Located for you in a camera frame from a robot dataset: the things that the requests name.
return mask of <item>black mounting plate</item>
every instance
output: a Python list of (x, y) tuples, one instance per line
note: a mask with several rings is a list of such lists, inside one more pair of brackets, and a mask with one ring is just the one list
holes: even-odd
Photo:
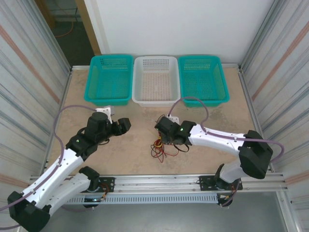
[(115, 177), (100, 177), (99, 178), (99, 183), (98, 187), (94, 191), (83, 191), (83, 192), (106, 192), (106, 187), (105, 185), (101, 185), (101, 183), (104, 183), (108, 186), (108, 191), (107, 192), (114, 192), (114, 186), (115, 186)]
[[(228, 185), (225, 189), (218, 188), (213, 183), (215, 183), (214, 175), (201, 175), (198, 177), (197, 184), (199, 185), (201, 191), (218, 191), (218, 190), (230, 190), (232, 191), (232, 185), (236, 188), (238, 180), (235, 180), (231, 185)], [(238, 190), (242, 190), (242, 181), (240, 180), (240, 184)]]

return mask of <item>wooden board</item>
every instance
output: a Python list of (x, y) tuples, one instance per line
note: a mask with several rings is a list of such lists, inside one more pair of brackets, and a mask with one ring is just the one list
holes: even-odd
[[(208, 128), (226, 132), (246, 133), (253, 130), (251, 116), (235, 68), (224, 69), (230, 101), (216, 108), (209, 108), (210, 117), (204, 124)], [(75, 70), (70, 83), (65, 106), (72, 104), (86, 105), (96, 108), (84, 100), (85, 84), (88, 70)], [(235, 159), (223, 151), (204, 146), (192, 146), (188, 153), (179, 153), (175, 157), (167, 157), (163, 163), (150, 155), (150, 145), (157, 139), (154, 129), (155, 121), (162, 114), (167, 114), (169, 108), (146, 108), (130, 101), (127, 106), (116, 106), (114, 120), (128, 117), (132, 127), (121, 137), (112, 137), (108, 145), (100, 146), (83, 166), (90, 166), (100, 174), (199, 174), (214, 173), (222, 163)], [(63, 112), (57, 134), (66, 144), (76, 132), (85, 127), (92, 112), (82, 108), (71, 108)], [(200, 123), (205, 118), (205, 109), (186, 108), (180, 102), (173, 115), (180, 121), (190, 120)], [(168, 151), (175, 152), (173, 147)], [(60, 154), (60, 145), (54, 142), (49, 164)]]
[(83, 25), (85, 27), (86, 33), (88, 35), (93, 53), (98, 56), (101, 55), (101, 50), (98, 45), (98, 41), (95, 35), (95, 32), (93, 30), (91, 20), (88, 14), (88, 10), (86, 8), (85, 0), (75, 0), (75, 3), (78, 7), (79, 14), (81, 15)]

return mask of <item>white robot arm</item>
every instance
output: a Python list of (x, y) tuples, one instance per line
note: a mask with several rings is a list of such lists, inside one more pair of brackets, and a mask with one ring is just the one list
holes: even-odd
[[(63, 155), (39, 179), (22, 193), (14, 191), (10, 194), (8, 204), (13, 203), (9, 207), (11, 218), (27, 231), (38, 232), (47, 224), (50, 216), (70, 198), (85, 190), (96, 190), (99, 173), (89, 167), (81, 168), (73, 178), (63, 185), (61, 183), (97, 150), (100, 143), (109, 141), (112, 136), (126, 133), (130, 127), (128, 118), (113, 122), (111, 108), (97, 109), (89, 118), (87, 126), (80, 129), (66, 144)], [(15, 203), (23, 196), (27, 197)]]
[(195, 122), (184, 121), (179, 125), (179, 119), (174, 116), (162, 117), (155, 125), (160, 132), (162, 142), (174, 145), (200, 145), (213, 147), (237, 157), (234, 162), (222, 164), (208, 187), (228, 189), (231, 183), (242, 177), (265, 178), (272, 149), (267, 143), (247, 142), (242, 139), (262, 139), (253, 130), (247, 134), (228, 133), (205, 128)]

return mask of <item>doorway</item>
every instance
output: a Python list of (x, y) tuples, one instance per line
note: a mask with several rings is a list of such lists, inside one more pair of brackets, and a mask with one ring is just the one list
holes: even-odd
[(95, 54), (81, 16), (81, 11), (86, 11), (84, 0), (35, 0), (35, 2), (70, 66), (89, 65)]

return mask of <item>mesh basket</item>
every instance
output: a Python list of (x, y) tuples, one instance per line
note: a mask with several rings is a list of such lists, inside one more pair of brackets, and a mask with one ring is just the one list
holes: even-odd
[(84, 99), (95, 105), (126, 105), (132, 95), (133, 57), (103, 55), (91, 59)]
[[(216, 56), (185, 56), (178, 59), (182, 97), (196, 97), (215, 107), (229, 101), (220, 59)], [(195, 100), (183, 100), (187, 107), (200, 107)]]
[(180, 98), (175, 57), (138, 57), (134, 61), (132, 100), (140, 106), (172, 106)]

